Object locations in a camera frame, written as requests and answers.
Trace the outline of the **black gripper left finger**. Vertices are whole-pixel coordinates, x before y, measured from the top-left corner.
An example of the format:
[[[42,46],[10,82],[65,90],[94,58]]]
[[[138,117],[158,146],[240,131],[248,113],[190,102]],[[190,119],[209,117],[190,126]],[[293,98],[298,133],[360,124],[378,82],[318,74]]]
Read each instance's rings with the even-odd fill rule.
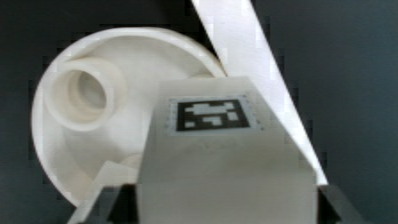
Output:
[[[87,224],[138,224],[133,184],[103,188],[87,215]]]

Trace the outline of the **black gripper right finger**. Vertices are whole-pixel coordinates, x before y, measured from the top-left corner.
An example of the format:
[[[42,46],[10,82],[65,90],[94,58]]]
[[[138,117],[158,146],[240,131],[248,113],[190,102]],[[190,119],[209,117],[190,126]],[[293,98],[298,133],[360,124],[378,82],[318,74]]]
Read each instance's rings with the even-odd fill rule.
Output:
[[[335,185],[318,186],[316,224],[371,224]]]

